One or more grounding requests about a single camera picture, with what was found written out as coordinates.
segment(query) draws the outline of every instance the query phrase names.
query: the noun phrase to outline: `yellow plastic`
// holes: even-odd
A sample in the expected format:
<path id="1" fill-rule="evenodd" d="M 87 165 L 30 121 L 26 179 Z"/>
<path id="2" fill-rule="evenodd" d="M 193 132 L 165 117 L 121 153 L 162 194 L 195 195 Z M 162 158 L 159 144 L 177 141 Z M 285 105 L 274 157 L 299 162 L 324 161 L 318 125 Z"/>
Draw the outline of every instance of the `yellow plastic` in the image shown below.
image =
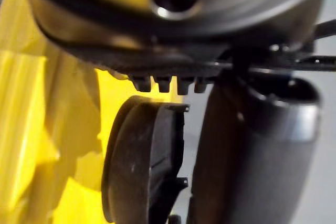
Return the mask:
<path id="1" fill-rule="evenodd" d="M 171 90 L 176 90 L 172 82 Z M 36 28 L 26 0 L 0 9 L 0 224 L 99 224 L 100 181 L 113 120 L 130 81 L 60 51 Z"/>

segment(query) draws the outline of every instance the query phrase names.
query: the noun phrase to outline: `black plastic part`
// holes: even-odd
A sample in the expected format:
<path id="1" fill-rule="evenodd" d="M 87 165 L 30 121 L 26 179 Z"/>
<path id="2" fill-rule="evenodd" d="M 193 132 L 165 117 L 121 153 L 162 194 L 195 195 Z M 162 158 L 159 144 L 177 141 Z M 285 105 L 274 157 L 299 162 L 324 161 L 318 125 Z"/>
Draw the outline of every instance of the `black plastic part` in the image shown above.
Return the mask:
<path id="1" fill-rule="evenodd" d="M 168 224 L 182 224 L 181 216 L 179 216 L 179 215 L 169 216 Z"/>
<path id="2" fill-rule="evenodd" d="M 161 93 L 169 93 L 172 77 L 154 77 L 154 81 L 159 84 L 159 91 Z"/>
<path id="3" fill-rule="evenodd" d="M 140 92 L 151 92 L 152 85 L 151 85 L 151 78 L 149 76 L 129 76 L 130 80 L 133 82 L 136 90 Z"/>
<path id="4" fill-rule="evenodd" d="M 289 224 L 316 146 L 320 98 L 299 79 L 226 76 L 207 104 L 188 224 Z"/>
<path id="5" fill-rule="evenodd" d="M 314 38 L 323 39 L 336 35 L 336 19 L 320 23 L 316 26 Z"/>
<path id="6" fill-rule="evenodd" d="M 178 77 L 177 78 L 177 93 L 179 95 L 187 95 L 189 86 L 195 81 L 194 77 Z"/>
<path id="7" fill-rule="evenodd" d="M 204 93 L 208 84 L 212 83 L 206 78 L 197 78 L 195 82 L 194 92 L 197 94 Z"/>
<path id="8" fill-rule="evenodd" d="M 122 106 L 113 124 L 102 178 L 108 222 L 166 223 L 177 196 L 188 186 L 187 178 L 177 178 L 187 108 L 140 97 Z"/>

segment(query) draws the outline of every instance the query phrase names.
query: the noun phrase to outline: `hole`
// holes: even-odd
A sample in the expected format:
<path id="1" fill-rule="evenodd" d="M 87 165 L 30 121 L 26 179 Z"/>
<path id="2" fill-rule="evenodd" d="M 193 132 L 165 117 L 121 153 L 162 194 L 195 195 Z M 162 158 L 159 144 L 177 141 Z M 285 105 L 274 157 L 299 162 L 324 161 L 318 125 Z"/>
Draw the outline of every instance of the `hole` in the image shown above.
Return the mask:
<path id="1" fill-rule="evenodd" d="M 153 0 L 153 11 L 162 18 L 184 19 L 194 14 L 198 0 Z"/>

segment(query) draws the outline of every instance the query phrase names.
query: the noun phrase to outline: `machine part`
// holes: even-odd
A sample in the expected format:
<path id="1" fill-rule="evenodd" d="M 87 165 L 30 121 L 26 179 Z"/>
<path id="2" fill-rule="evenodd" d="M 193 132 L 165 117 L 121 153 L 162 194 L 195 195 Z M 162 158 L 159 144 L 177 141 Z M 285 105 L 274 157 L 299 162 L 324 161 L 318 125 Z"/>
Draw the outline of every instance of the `machine part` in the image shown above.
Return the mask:
<path id="1" fill-rule="evenodd" d="M 290 223 L 316 146 L 320 106 L 316 89 L 300 79 L 225 76 L 217 83 L 187 223 Z"/>
<path id="2" fill-rule="evenodd" d="M 214 35 L 223 35 L 236 32 L 247 27 L 258 25 L 266 20 L 272 19 L 278 15 L 287 13 L 289 10 L 300 6 L 306 0 L 202 0 L 202 12 L 199 16 L 185 22 L 167 22 L 160 17 L 153 17 L 150 12 L 142 12 L 140 9 L 132 8 L 127 5 L 127 0 L 123 3 L 108 0 L 31 0 L 35 16 L 41 26 L 52 37 L 60 40 L 68 41 L 65 33 L 71 34 L 77 25 L 81 31 L 85 33 L 88 26 L 79 24 L 84 19 L 91 24 L 107 27 L 111 31 L 118 31 L 126 35 L 140 35 L 140 37 L 157 36 L 159 40 L 162 38 L 170 38 L 175 41 L 182 38 L 208 37 Z M 311 5 L 309 9 L 311 14 L 315 16 L 319 8 L 318 5 Z M 148 9 L 151 10 L 151 1 L 147 2 Z M 307 6 L 300 11 L 300 18 L 309 17 L 305 12 Z M 67 15 L 75 15 L 78 22 L 71 22 L 71 26 L 66 24 Z M 53 29 L 53 21 L 55 19 L 62 20 L 58 22 L 58 30 Z"/>
<path id="3" fill-rule="evenodd" d="M 183 160 L 187 105 L 130 98 L 109 139 L 102 177 L 103 211 L 117 224 L 165 224 L 187 178 Z"/>
<path id="4" fill-rule="evenodd" d="M 304 43 L 322 0 L 145 0 L 142 7 L 129 1 L 30 3 L 41 31 L 82 60 L 132 76 L 212 78 L 221 69 L 211 65 L 222 63 L 227 50 Z M 141 83 L 139 90 L 149 90 Z"/>

